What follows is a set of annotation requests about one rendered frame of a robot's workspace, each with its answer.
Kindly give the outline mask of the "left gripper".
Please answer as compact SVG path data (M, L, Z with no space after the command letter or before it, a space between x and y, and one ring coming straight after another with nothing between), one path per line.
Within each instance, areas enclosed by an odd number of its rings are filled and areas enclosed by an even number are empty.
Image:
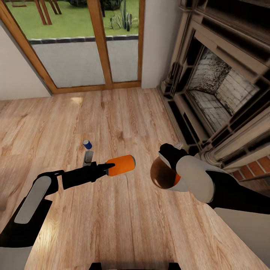
M106 170L114 167L114 163L106 163L97 165L96 162L91 162L90 166L82 167L74 170L76 185L81 185L88 182L95 182L98 178L106 175Z

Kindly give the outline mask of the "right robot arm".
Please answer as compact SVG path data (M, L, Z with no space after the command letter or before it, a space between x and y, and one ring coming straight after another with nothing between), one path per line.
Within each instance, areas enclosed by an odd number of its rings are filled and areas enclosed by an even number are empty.
M187 154L182 146L182 142L164 144L159 157L270 269L270 197L243 187L226 171Z

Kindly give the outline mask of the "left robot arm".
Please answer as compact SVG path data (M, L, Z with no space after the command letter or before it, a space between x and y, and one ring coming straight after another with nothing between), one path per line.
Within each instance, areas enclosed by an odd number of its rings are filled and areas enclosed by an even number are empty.
M57 176L62 175L63 189L95 182L106 175L114 163L97 165L93 151L85 151L82 168L44 172L37 176L31 190L22 200L0 234L0 270L24 270L36 238L51 207L47 195L59 190Z

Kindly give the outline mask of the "can of soda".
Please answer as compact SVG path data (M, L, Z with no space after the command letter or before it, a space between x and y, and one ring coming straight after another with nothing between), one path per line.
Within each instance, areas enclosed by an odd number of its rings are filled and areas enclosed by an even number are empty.
M87 148L90 149L92 147L92 144L89 142L89 140L84 140L83 145Z
M180 180L180 176L176 173L176 175L175 175L175 181L174 181L174 186L175 186L175 184L177 184L179 182L179 180Z
M122 174L124 172L129 172L133 170L136 166L136 162L133 156L127 155L124 157L117 157L114 159L110 159L106 163L114 163L115 166L112 168L109 168L106 170L106 175L107 176L116 176L118 174Z

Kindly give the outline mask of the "trash can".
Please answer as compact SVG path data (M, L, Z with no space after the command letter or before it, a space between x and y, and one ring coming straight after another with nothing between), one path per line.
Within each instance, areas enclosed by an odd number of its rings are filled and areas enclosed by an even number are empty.
M174 186L176 173L160 157L154 160L150 168L151 180L158 188L179 192L190 191L181 177L179 182Z

